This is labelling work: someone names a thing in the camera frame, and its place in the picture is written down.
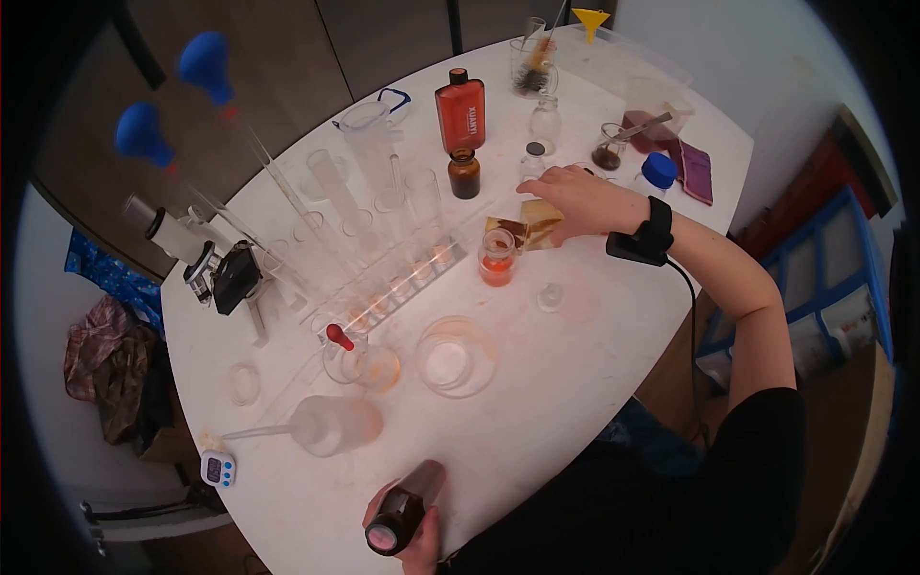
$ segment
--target hand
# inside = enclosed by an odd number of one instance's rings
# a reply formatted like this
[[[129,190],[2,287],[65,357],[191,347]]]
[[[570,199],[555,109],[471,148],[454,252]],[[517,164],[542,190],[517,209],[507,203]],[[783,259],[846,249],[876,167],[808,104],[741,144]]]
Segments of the hand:
[[[361,523],[364,529],[370,524],[380,507],[380,500],[384,498],[386,491],[393,487],[399,479],[394,479],[384,485],[371,502],[367,504],[367,511],[364,513],[364,521]],[[437,570],[438,556],[441,553],[440,529],[438,526],[438,508],[432,505],[421,520],[419,529],[416,530],[412,541],[408,546],[396,554],[396,557],[403,563],[403,572],[406,575],[432,575]]]
[[[649,219],[649,199],[633,190],[592,176],[578,166],[553,166],[540,179],[529,179],[517,187],[562,212],[562,221],[550,241],[554,246],[574,236],[622,232],[635,234]]]

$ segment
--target blue patterned fabric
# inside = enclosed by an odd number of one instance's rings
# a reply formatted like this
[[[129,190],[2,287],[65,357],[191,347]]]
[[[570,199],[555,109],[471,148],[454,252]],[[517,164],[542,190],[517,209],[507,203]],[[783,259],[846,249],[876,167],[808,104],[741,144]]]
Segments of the blue patterned fabric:
[[[105,293],[133,309],[141,319],[146,319],[160,332],[161,338],[166,338],[159,284],[132,271],[76,230],[70,235],[70,247],[63,270],[87,278]]]
[[[595,441],[636,449],[649,467],[670,477],[693,475],[703,461],[703,452],[661,425],[634,397],[629,398]]]

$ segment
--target yellow funnel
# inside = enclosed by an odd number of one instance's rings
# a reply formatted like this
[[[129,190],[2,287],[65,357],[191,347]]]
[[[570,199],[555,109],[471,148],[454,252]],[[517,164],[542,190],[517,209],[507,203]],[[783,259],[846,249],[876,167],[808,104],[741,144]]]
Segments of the yellow funnel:
[[[604,21],[610,17],[610,15],[603,10],[586,10],[585,8],[572,8],[572,12],[581,20],[585,30],[587,30],[587,42],[589,44],[594,44],[594,32],[597,30],[598,26],[603,24]]]

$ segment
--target digital timer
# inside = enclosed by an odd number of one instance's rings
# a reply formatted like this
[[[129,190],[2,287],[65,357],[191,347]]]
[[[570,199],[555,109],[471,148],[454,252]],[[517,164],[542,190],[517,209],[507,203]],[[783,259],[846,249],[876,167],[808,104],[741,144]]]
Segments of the digital timer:
[[[201,454],[201,478],[216,488],[228,488],[236,477],[236,461],[230,454],[206,449]]]

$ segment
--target blue rubber bulb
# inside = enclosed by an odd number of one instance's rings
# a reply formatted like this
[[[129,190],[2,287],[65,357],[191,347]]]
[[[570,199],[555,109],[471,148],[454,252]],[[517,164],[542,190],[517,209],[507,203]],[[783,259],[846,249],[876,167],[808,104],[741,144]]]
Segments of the blue rubber bulb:
[[[121,114],[115,147],[124,155],[145,157],[160,167],[169,166],[176,156],[160,132],[160,112],[147,102],[132,104]]]
[[[178,59],[178,77],[204,88],[215,106],[234,96],[227,75],[227,40],[220,32],[202,32],[186,45]]]

